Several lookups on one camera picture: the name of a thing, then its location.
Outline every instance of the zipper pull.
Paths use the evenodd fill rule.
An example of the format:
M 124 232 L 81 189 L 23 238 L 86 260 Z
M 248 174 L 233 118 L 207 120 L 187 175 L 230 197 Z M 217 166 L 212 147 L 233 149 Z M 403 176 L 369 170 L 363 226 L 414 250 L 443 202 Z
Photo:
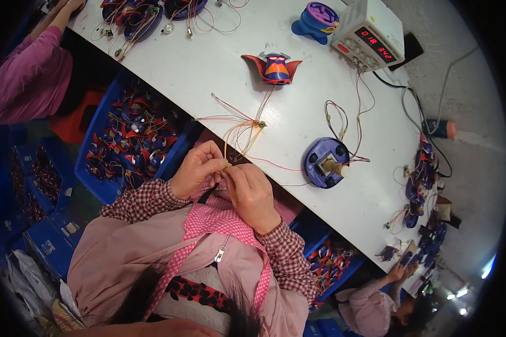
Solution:
M 214 258 L 214 261 L 221 262 L 221 258 L 223 257 L 223 254 L 227 251 L 227 248 L 225 246 L 220 246 L 219 251 L 217 252 L 217 255 Z

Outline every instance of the white work table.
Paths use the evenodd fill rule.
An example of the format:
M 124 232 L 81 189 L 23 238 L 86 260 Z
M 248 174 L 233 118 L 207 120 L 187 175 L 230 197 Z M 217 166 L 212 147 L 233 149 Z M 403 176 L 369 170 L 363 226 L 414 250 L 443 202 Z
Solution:
M 243 0 L 233 0 L 233 3 L 241 5 Z M 283 52 L 291 60 L 303 60 L 303 63 L 298 66 L 290 86 L 277 87 L 261 118 L 268 126 L 249 154 L 287 168 L 300 169 L 304 152 L 310 145 L 320 137 L 332 136 L 324 117 L 326 100 L 333 100 L 347 112 L 349 127 L 343 142 L 354 152 L 357 146 L 357 70 L 329 45 L 292 33 L 291 23 L 298 19 L 307 3 L 308 0 L 250 1 L 238 9 L 242 24 L 235 32 L 222 34 L 212 30 L 202 33 L 192 21 L 194 35 L 191 39 L 187 37 L 185 21 L 174 22 L 175 31 L 163 35 L 160 31 L 167 23 L 163 17 L 153 33 L 137 44 L 121 63 L 194 118 L 230 114 L 214 100 L 212 92 L 254 118 L 266 92 L 272 87 L 260 84 L 256 69 L 240 55 Z M 339 12 L 346 6 L 340 0 L 324 0 L 324 3 Z M 238 16 L 228 6 L 219 8 L 215 0 L 209 0 L 207 8 L 213 13 L 215 26 L 220 30 L 236 27 Z M 211 22 L 207 12 L 202 12 L 201 16 Z M 124 41 L 123 35 L 117 37 L 110 51 L 107 38 L 93 41 L 99 37 L 99 32 L 94 30 L 102 21 L 100 3 L 88 1 L 69 27 L 100 50 L 114 55 Z M 200 21 L 198 24 L 202 29 L 208 28 Z M 383 71 L 379 73 L 386 78 Z M 396 236 L 383 224 L 408 202 L 402 186 L 392 174 L 396 167 L 412 163 L 419 133 L 405 116 L 401 89 L 386 86 L 371 73 L 363 74 L 362 78 L 376 100 L 374 109 L 361 116 L 363 139 L 358 155 L 370 158 L 370 163 L 352 163 L 350 175 L 325 190 L 302 185 L 309 180 L 301 172 L 291 172 L 255 159 L 251 162 L 280 185 L 302 185 L 284 188 L 388 271 L 398 258 L 381 263 L 375 255 L 387 244 L 392 244 Z M 362 111 L 368 110 L 373 106 L 373 98 L 361 82 L 359 91 Z M 410 93 L 405 101 L 412 118 L 419 121 L 418 107 Z M 335 109 L 330 112 L 337 132 L 342 122 Z M 220 138 L 236 125 L 233 121 L 205 120 L 202 123 Z M 400 183 L 406 182 L 401 168 L 394 176 Z M 403 241 L 414 239 L 418 243 L 418 228 L 426 220 L 422 217 L 415 228 L 404 229 L 397 237 Z M 410 289 L 418 274 L 405 283 L 405 289 Z

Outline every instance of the black power cable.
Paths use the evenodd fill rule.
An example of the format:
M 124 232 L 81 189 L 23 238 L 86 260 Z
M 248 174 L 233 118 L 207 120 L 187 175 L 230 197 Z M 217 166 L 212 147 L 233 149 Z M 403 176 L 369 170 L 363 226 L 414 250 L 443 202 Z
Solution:
M 404 85 L 395 85 L 395 84 L 391 84 L 391 83 L 388 83 L 386 82 L 385 80 L 383 80 L 382 78 L 380 78 L 380 76 L 378 76 L 378 74 L 376 72 L 373 71 L 373 74 L 384 84 L 388 85 L 389 87 L 392 87 L 392 88 L 406 88 L 406 86 Z
M 386 82 L 385 80 L 383 80 L 382 78 L 380 78 L 380 76 L 377 75 L 376 72 L 373 71 L 373 74 L 384 84 L 388 85 L 389 87 L 392 87 L 392 88 L 406 88 L 406 86 L 403 86 L 403 85 L 394 85 L 394 84 L 391 84 L 391 83 L 388 83 Z M 412 91 L 412 93 L 414 94 L 414 90 L 412 90 L 412 88 L 408 88 L 408 90 Z M 442 152 L 439 147 L 435 144 L 435 142 L 433 141 L 433 138 L 431 135 L 428 135 L 428 131 L 427 131 L 427 127 L 425 126 L 425 115 L 424 115 L 424 110 L 422 109 L 421 107 L 421 102 L 420 102 L 420 99 L 418 98 L 417 95 L 414 95 L 414 97 L 416 98 L 416 102 L 418 103 L 418 110 L 420 111 L 420 114 L 422 116 L 422 119 L 424 120 L 424 124 L 422 125 L 422 128 L 423 128 L 423 134 L 425 135 L 425 137 L 427 138 L 427 140 L 433 145 L 435 146 L 435 148 L 437 149 L 437 151 L 442 155 L 442 157 L 444 158 L 444 160 L 446 161 L 446 164 L 448 164 L 448 167 L 450 168 L 450 174 L 448 175 L 445 175 L 443 174 L 442 172 L 438 171 L 439 172 L 439 175 L 443 178 L 450 178 L 453 174 L 453 170 L 452 170 L 452 165 L 450 164 L 450 161 L 448 160 L 448 158 L 446 158 L 446 155 L 444 154 L 444 152 Z

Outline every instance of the pink jacket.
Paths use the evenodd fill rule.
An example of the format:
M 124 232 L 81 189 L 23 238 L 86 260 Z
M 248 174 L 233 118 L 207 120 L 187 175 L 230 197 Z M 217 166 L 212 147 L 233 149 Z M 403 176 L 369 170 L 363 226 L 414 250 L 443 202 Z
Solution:
M 195 249 L 177 275 L 206 267 L 214 261 L 219 246 L 225 245 L 227 251 L 218 265 L 221 282 L 228 285 L 239 279 L 253 302 L 263 270 L 259 250 L 233 236 L 217 233 L 182 241 L 190 211 L 188 206 L 134 224 L 108 217 L 98 217 L 88 224 L 68 273 L 68 284 L 87 326 L 101 323 L 116 311 L 135 277 L 148 264 L 167 263 L 174 252 L 193 242 L 197 243 Z M 262 308 L 262 337 L 302 336 L 308 300 L 296 291 L 281 289 L 273 275 Z
M 0 124 L 54 115 L 62 103 L 73 68 L 60 47 L 62 32 L 51 26 L 32 42 L 27 36 L 0 66 Z

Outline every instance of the red stool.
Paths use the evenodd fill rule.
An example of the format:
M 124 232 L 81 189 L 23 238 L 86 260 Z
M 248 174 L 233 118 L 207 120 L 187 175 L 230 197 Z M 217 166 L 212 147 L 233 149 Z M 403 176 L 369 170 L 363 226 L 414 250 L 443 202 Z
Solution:
M 50 116 L 49 127 L 66 143 L 82 144 L 88 126 L 104 95 L 105 90 L 101 88 L 89 88 L 72 114 Z

